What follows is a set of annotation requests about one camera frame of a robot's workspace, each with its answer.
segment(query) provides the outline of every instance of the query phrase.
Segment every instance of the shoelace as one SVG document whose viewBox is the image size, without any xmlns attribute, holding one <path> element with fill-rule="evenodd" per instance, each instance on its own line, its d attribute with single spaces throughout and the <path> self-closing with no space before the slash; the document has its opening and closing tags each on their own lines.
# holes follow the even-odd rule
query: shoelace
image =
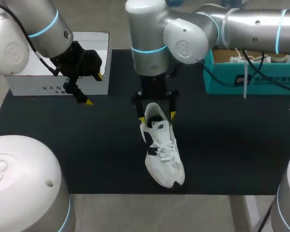
<svg viewBox="0 0 290 232">
<path fill-rule="evenodd" d="M 178 156 L 174 155 L 175 144 L 176 140 L 174 141 L 174 143 L 170 142 L 168 144 L 160 144 L 154 141 L 154 145 L 158 147 L 158 151 L 156 151 L 156 153 L 160 156 L 161 161 L 170 161 L 172 164 L 180 163 Z"/>
</svg>

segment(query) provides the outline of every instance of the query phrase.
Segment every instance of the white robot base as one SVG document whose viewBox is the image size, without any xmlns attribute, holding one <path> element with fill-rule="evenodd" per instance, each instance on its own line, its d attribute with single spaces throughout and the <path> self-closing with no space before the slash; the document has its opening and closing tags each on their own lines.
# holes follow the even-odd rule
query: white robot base
<svg viewBox="0 0 290 232">
<path fill-rule="evenodd" d="M 54 153 L 24 136 L 0 137 L 0 232 L 73 232 L 75 214 Z"/>
</svg>

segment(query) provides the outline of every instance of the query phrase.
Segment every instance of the black table surface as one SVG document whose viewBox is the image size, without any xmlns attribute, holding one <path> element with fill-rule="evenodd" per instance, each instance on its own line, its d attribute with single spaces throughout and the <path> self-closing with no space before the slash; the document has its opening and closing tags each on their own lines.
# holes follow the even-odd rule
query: black table surface
<svg viewBox="0 0 290 232">
<path fill-rule="evenodd" d="M 186 194 L 275 194 L 290 159 L 290 96 L 208 95 L 202 69 L 168 81 L 180 91 L 173 120 Z M 71 193 L 168 193 L 147 173 L 146 147 L 130 96 L 140 90 L 130 50 L 113 50 L 108 96 L 93 106 L 71 96 L 16 97 L 0 109 L 0 135 L 46 144 Z M 160 102 L 163 109 L 167 104 Z"/>
</svg>

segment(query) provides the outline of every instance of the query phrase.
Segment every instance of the silver robot arm segment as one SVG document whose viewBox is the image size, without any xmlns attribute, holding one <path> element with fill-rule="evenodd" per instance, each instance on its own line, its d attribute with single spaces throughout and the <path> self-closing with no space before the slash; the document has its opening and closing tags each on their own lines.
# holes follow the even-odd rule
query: silver robot arm segment
<svg viewBox="0 0 290 232">
<path fill-rule="evenodd" d="M 207 4 L 198 12 L 216 21 L 217 45 L 290 55 L 290 10 L 228 10 Z"/>
<path fill-rule="evenodd" d="M 5 17 L 3 19 L 9 19 L 9 27 L 3 28 L 3 24 L 0 24 L 0 33 L 4 35 L 0 39 L 0 41 L 3 41 L 0 44 L 0 47 L 2 47 L 0 50 L 2 58 L 0 60 L 4 63 L 4 58 L 11 56 L 13 59 L 10 59 L 10 63 L 15 63 L 16 58 L 18 58 L 21 62 L 16 63 L 14 70 L 20 72 L 24 69 L 28 62 L 28 47 L 26 47 L 27 42 L 25 41 L 27 39 L 37 57 L 53 75 L 58 75 L 60 72 L 68 77 L 63 85 L 66 93 L 73 94 L 79 103 L 92 104 L 78 88 L 76 82 L 79 76 L 93 76 L 97 81 L 102 81 L 100 73 L 102 60 L 96 51 L 84 50 L 78 41 L 73 41 L 73 33 L 60 17 L 58 10 L 51 1 L 0 0 L 0 11 Z M 26 36 L 21 36 L 19 27 Z M 11 34 L 18 39 L 17 44 L 8 41 L 9 36 L 6 31 L 11 31 Z M 8 46 L 11 44 L 13 44 L 12 49 L 9 49 Z M 15 52 L 15 48 L 20 47 L 21 49 Z M 56 70 L 50 68 L 40 55 L 50 58 Z"/>
<path fill-rule="evenodd" d="M 188 14 L 168 8 L 165 0 L 128 0 L 126 10 L 140 75 L 166 72 L 169 51 L 186 64 L 202 60 L 214 45 L 290 55 L 290 10 L 229 10 L 207 4 Z"/>
<path fill-rule="evenodd" d="M 73 33 L 51 1 L 6 0 L 4 4 L 18 17 L 43 57 L 56 57 L 72 44 Z"/>
</svg>

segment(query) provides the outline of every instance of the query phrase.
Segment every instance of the white sneaker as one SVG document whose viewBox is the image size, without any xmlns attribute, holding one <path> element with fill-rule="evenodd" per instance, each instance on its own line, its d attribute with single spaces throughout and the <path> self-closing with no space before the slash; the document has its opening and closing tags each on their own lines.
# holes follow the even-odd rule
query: white sneaker
<svg viewBox="0 0 290 232">
<path fill-rule="evenodd" d="M 157 103 L 150 103 L 146 107 L 145 122 L 140 128 L 147 144 L 145 165 L 150 175 L 169 189 L 183 185 L 185 171 L 173 127 Z"/>
</svg>

